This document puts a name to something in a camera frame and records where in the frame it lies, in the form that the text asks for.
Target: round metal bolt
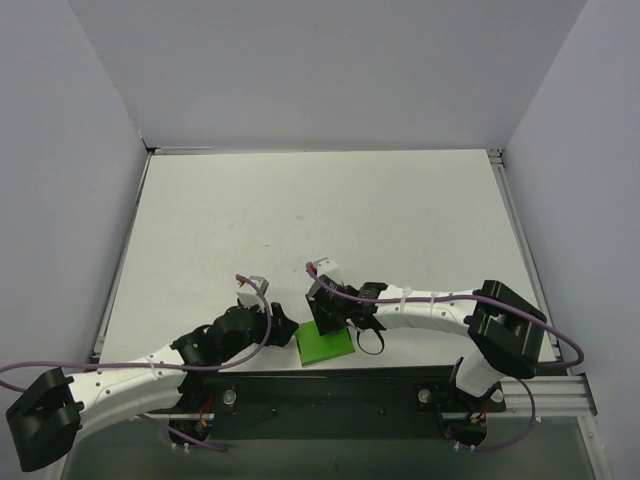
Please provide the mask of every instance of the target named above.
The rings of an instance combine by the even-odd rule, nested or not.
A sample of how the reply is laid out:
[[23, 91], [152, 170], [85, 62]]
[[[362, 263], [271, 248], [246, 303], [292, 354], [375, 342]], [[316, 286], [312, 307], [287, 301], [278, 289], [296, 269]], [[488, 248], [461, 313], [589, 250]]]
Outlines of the round metal bolt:
[[491, 394], [491, 400], [496, 403], [502, 402], [504, 400], [504, 393], [502, 393], [502, 390], [498, 389], [495, 392], [493, 392]]
[[429, 403], [431, 401], [431, 392], [423, 388], [418, 392], [418, 401], [420, 403]]
[[236, 403], [236, 398], [238, 398], [238, 396], [233, 390], [227, 390], [222, 394], [222, 401], [225, 405], [233, 405]]

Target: black strap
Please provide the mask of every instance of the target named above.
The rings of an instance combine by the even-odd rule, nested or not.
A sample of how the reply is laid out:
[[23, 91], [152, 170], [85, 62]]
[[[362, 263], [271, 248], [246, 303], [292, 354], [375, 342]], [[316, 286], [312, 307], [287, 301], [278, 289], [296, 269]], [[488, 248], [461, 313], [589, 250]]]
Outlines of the black strap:
[[373, 330], [373, 332], [376, 334], [376, 337], [378, 337], [380, 339], [380, 351], [377, 353], [371, 353], [366, 351], [364, 348], [362, 348], [362, 345], [360, 345], [360, 334], [362, 333], [360, 330], [358, 330], [358, 332], [356, 333], [356, 343], [358, 344], [358, 348], [360, 348], [360, 350], [362, 350], [364, 353], [366, 353], [367, 355], [380, 355], [382, 352], [384, 352], [384, 338], [382, 337], [382, 333], [380, 333], [380, 330]]

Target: green square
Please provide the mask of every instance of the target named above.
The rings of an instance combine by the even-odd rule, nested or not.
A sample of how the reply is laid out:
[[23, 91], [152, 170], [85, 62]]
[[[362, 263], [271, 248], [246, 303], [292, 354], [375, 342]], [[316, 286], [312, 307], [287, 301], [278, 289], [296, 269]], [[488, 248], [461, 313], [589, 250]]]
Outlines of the green square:
[[320, 336], [316, 323], [307, 322], [298, 327], [296, 340], [303, 367], [355, 352], [346, 328], [338, 333]]

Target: white table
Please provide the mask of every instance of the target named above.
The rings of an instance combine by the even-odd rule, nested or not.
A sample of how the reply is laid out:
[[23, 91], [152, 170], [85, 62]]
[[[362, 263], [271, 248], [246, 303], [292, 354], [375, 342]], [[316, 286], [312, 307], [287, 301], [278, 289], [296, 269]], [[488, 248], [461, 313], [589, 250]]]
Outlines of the white table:
[[[329, 256], [359, 287], [443, 292], [503, 281], [535, 298], [484, 150], [158, 155], [151, 158], [101, 361], [126, 361], [211, 323], [235, 303], [234, 275], [311, 320], [304, 264]], [[385, 333], [383, 355], [312, 369], [450, 365], [470, 340]], [[375, 338], [363, 338], [375, 350]], [[553, 360], [545, 336], [541, 360]], [[301, 369], [295, 341], [235, 370]]]

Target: gray wall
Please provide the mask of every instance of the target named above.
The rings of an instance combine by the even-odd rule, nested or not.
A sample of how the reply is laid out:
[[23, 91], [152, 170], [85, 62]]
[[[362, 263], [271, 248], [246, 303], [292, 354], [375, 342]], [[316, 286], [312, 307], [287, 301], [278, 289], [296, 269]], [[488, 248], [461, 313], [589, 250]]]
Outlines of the gray wall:
[[590, 0], [506, 150], [556, 325], [584, 347], [616, 479], [638, 478], [640, 2]]
[[[0, 364], [84, 360], [145, 151], [66, 1], [4, 2], [0, 64]], [[18, 472], [1, 421], [0, 478]]]
[[504, 147], [584, 0], [70, 0], [152, 146]]

